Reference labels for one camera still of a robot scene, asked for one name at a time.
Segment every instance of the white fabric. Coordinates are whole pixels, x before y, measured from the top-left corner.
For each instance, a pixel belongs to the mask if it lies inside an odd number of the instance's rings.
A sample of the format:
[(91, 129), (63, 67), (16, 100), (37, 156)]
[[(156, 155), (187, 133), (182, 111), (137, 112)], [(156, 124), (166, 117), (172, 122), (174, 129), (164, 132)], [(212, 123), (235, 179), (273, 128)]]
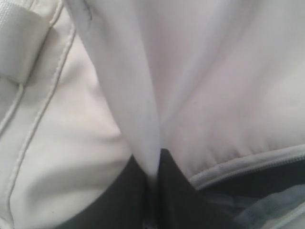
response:
[(25, 84), (49, 22), (8, 0), (0, 1), (0, 77)]
[[(197, 182), (203, 171), (219, 177), (304, 144), (305, 1), (65, 2), (114, 118), (133, 146), (142, 145), (138, 160), (159, 137), (147, 114), (156, 105), (142, 99), (156, 101), (163, 146)], [(142, 97), (138, 88), (150, 87), (154, 97)], [(141, 157), (151, 174), (156, 158)]]

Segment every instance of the zipper track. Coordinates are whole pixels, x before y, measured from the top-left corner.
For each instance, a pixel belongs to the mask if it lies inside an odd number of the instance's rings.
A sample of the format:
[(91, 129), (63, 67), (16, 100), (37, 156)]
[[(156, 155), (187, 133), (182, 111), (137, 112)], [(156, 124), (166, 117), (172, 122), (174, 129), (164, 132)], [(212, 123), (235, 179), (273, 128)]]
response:
[[(243, 168), (238, 171), (234, 171), (229, 174), (226, 174), (220, 178), (214, 178), (214, 179), (206, 181), (202, 184), (195, 185), (195, 188), (197, 190), (200, 190), (200, 189), (207, 188), (207, 187), (215, 185), (215, 184), (219, 184), (221, 182), (227, 181), (227, 180), (235, 178), (235, 177), (240, 177), (243, 175), (259, 172), (259, 171), (266, 170), (266, 169), (273, 168), (273, 167), (284, 166), (284, 165), (288, 165), (288, 164), (303, 161), (303, 160), (305, 160), (305, 152), (303, 152), (299, 155), (296, 155), (296, 156), (280, 158), (280, 159), (272, 161), (272, 162), (266, 162), (266, 163), (263, 163), (263, 164), (260, 164), (257, 166), (253, 166), (251, 168)], [(198, 180), (200, 180), (200, 179), (194, 178), (194, 179), (191, 179), (190, 182), (196, 184)]]

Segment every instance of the white jacket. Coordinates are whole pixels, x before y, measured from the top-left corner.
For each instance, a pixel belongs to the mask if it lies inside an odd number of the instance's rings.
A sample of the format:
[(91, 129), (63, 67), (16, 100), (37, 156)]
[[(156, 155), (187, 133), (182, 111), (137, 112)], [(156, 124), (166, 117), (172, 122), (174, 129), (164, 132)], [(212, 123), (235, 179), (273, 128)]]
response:
[(60, 225), (132, 153), (196, 189), (303, 160), (304, 23), (303, 0), (0, 0), (0, 229)]

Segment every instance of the black fabric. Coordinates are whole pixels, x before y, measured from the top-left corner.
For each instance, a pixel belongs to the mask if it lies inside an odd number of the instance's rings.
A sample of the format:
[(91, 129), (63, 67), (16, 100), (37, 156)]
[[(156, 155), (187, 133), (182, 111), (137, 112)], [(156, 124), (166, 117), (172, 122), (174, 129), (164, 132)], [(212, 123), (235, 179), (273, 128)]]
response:
[(158, 188), (159, 229), (241, 228), (202, 198), (183, 176), (167, 150), (161, 152)]
[(231, 178), (202, 190), (202, 194), (264, 198), (292, 186), (305, 184), (305, 160)]
[(142, 229), (145, 174), (132, 157), (93, 204), (56, 229)]

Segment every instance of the white strap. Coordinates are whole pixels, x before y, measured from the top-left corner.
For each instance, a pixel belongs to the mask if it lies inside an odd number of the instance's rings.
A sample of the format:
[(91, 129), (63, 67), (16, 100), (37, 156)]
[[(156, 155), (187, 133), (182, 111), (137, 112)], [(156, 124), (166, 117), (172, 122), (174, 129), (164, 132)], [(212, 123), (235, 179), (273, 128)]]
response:
[(0, 1), (0, 76), (25, 84), (49, 22), (7, 0)]

